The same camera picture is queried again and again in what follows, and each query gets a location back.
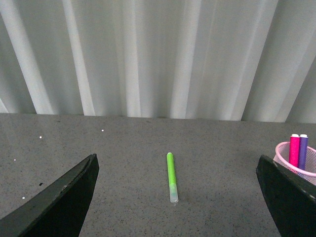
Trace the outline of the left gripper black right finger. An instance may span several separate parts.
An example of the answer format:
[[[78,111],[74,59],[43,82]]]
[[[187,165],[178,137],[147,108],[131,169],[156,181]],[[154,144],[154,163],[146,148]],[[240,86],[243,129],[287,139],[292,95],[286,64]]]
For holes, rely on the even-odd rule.
[[[262,195],[282,237],[316,235],[316,186],[268,156],[256,168]]]

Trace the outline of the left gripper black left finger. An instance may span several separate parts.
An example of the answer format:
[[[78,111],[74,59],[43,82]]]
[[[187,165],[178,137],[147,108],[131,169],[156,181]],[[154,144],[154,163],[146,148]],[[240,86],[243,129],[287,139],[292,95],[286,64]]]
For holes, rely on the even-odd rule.
[[[77,237],[98,177],[96,154],[89,155],[24,205],[0,220],[2,237]]]

